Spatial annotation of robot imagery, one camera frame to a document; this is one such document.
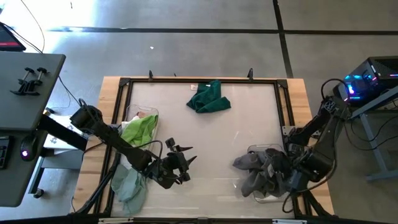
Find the wooden table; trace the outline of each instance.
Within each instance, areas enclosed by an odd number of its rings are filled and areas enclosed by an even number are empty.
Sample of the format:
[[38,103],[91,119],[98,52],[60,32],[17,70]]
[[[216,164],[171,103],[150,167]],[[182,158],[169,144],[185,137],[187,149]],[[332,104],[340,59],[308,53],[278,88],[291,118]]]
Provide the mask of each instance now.
[[[148,79],[147,77],[134,77],[134,78]],[[161,77],[161,78],[173,79],[174,77]],[[186,77],[186,78],[208,78],[208,77]],[[118,93],[119,79],[120,77],[104,77],[103,84],[101,87],[101,92],[99,94],[97,108],[102,111],[103,120],[105,123],[108,124],[111,123],[113,115],[116,95]],[[219,77],[217,79],[225,80],[229,78]],[[295,125],[304,126],[307,122],[309,122],[312,119],[304,81],[302,79],[295,78],[295,79],[287,79],[287,83],[289,86],[290,101],[292,104]],[[126,95],[127,95],[127,88],[124,88],[121,102],[125,102]],[[289,119],[287,117],[287,111],[285,105],[283,104],[284,102],[283,94],[281,94],[281,97],[282,97],[282,107],[284,108],[285,120],[288,121]],[[117,123],[121,122],[123,106],[124,103],[121,103]],[[98,143],[99,140],[97,138],[92,138],[89,140],[87,147],[91,147],[92,145]],[[90,195],[94,192],[95,188],[98,185],[98,182],[100,181],[101,168],[103,165],[105,149],[106,146],[100,146],[95,150],[87,152],[84,156],[73,200],[73,205],[76,209],[79,209],[81,206],[83,206],[83,204],[87,201]],[[105,208],[106,199],[108,198],[108,192],[109,192],[109,184],[104,190],[100,211],[103,211]],[[329,213],[334,213],[327,183],[312,190],[312,193],[326,211],[328,211]],[[299,199],[299,205],[301,211],[304,213],[303,202],[300,199]]]

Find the crumpled gray fabric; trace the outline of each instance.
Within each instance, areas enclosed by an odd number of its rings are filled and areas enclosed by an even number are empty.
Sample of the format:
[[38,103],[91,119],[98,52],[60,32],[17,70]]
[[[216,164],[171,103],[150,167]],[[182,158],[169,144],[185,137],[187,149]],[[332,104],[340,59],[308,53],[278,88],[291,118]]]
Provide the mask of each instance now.
[[271,164],[272,156],[280,153],[282,152],[270,148],[265,151],[252,151],[235,159],[234,167],[250,172],[241,188],[243,197],[249,196],[255,190],[264,195],[269,193],[275,197],[280,197],[285,193],[281,189],[282,179],[277,178],[280,173],[275,173]]

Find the pale green towel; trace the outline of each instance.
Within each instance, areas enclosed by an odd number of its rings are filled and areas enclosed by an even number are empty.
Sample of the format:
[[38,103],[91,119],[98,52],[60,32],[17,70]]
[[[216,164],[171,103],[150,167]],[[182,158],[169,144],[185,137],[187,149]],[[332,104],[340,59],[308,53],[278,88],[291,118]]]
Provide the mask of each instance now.
[[134,169],[127,170],[119,164],[111,187],[119,201],[123,203],[123,211],[126,215],[135,215],[141,211],[146,197],[146,180],[142,174]]
[[121,137],[131,145],[140,146],[152,141],[152,132],[156,127],[157,115],[131,122],[123,131]]

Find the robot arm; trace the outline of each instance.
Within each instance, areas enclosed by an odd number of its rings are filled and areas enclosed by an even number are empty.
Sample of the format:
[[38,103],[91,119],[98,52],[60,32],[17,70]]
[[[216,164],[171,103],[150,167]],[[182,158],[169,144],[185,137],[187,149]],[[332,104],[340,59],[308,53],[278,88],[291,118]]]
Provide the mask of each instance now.
[[[125,155],[133,169],[155,180],[163,188],[169,189],[175,182],[181,184],[190,180],[187,170],[189,169],[189,164],[196,157],[186,160],[183,151],[191,149],[191,147],[174,146],[174,140],[170,138],[166,141],[166,145],[172,152],[169,152],[167,157],[161,159],[148,150],[131,146],[119,136],[116,128],[112,128],[103,122],[100,110],[94,106],[87,106],[85,103],[70,120],[71,124],[80,131],[94,134],[105,144],[112,146]],[[174,169],[178,169],[180,175],[174,174]]]
[[[350,117],[347,104],[335,96],[326,97],[318,114],[303,128],[291,130],[284,139],[286,155],[292,163],[292,174],[286,188],[291,192],[307,189],[308,181],[319,182],[335,163],[335,141]],[[318,141],[308,146],[313,133],[321,132]]]

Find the gray floor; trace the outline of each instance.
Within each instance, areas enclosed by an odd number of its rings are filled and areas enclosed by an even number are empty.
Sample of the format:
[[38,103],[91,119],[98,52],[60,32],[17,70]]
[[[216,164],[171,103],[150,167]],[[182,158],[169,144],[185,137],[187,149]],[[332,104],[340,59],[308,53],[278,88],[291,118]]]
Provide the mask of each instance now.
[[[276,29],[272,0],[25,0],[42,27],[163,27]],[[285,29],[398,30],[394,0],[279,0]],[[30,14],[19,1],[8,1],[0,21],[15,26],[39,48],[42,39]],[[277,34],[134,34],[46,32],[45,52],[65,54],[61,77],[76,97],[96,104],[105,75],[286,77]],[[397,36],[287,35],[295,78],[304,78],[313,114],[320,103],[320,85],[341,78],[365,58],[398,55]],[[72,114],[68,96],[57,83],[49,101],[61,114]],[[374,129],[388,116],[371,116]],[[388,138],[397,123],[382,132]],[[369,147],[363,142],[359,146]],[[396,141],[386,144],[392,150]],[[396,153],[391,152],[394,164]],[[339,166],[329,181],[337,215],[343,218],[396,223],[398,179],[367,183],[377,172],[372,152],[355,150],[343,133],[338,141]],[[0,208],[0,219],[46,217],[69,212],[76,172],[46,171],[40,187],[49,195],[24,198],[18,208]]]

